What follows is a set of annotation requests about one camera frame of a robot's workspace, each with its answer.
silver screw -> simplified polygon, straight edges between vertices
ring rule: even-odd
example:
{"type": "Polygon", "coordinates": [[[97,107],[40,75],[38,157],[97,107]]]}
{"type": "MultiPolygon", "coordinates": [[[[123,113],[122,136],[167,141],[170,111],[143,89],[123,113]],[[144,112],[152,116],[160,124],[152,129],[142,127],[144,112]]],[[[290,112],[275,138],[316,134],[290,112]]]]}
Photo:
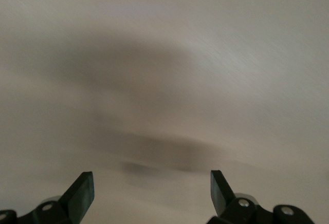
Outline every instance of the silver screw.
{"type": "Polygon", "coordinates": [[[7,213],[5,213],[5,214],[1,214],[1,215],[0,215],[0,220],[5,219],[6,217],[7,217],[7,213]]]}
{"type": "Polygon", "coordinates": [[[242,207],[249,207],[249,202],[248,202],[246,199],[240,199],[240,200],[239,200],[239,204],[240,204],[242,207]]]}
{"type": "Polygon", "coordinates": [[[291,208],[287,207],[287,206],[282,207],[281,211],[286,215],[293,215],[294,214],[294,211],[291,208]]]}
{"type": "Polygon", "coordinates": [[[43,210],[43,211],[47,211],[47,210],[50,210],[51,207],[52,207],[52,203],[49,203],[49,204],[44,205],[44,206],[42,207],[42,210],[43,210]]]}

shiny surface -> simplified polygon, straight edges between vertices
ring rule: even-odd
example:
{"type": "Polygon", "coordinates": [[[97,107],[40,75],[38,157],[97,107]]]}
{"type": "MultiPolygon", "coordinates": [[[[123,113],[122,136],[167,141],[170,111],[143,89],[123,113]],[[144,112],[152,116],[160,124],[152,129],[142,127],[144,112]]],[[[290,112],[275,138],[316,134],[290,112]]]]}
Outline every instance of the shiny surface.
{"type": "Polygon", "coordinates": [[[327,223],[328,0],[0,0],[0,209],[93,171],[83,223],[205,223],[210,170],[327,223]]]}

beige surface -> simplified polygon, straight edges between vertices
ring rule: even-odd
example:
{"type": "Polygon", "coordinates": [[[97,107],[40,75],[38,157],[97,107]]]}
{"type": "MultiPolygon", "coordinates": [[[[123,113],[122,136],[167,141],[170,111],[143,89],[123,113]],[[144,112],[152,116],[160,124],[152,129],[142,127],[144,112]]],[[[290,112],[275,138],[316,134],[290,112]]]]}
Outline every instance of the beige surface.
{"type": "Polygon", "coordinates": [[[209,170],[329,219],[329,0],[0,0],[0,209],[92,170],[83,223],[201,224],[209,170]]]}

